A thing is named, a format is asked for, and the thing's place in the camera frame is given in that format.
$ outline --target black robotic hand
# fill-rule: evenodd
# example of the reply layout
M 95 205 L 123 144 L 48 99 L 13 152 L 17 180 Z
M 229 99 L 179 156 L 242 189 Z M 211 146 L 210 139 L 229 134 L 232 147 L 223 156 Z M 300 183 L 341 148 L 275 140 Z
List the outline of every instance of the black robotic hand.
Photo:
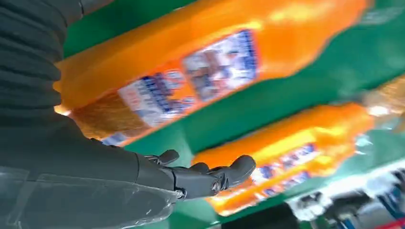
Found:
M 256 163 L 250 156 L 239 157 L 230 167 L 212 169 L 204 163 L 195 164 L 190 168 L 165 167 L 179 158 L 179 154 L 175 150 L 167 150 L 161 156 L 146 156 L 145 158 L 160 166 L 159 170 L 169 175 L 169 181 L 173 185 L 172 190 L 180 192 L 181 199 L 215 196 L 220 191 L 243 183 L 256 168 Z

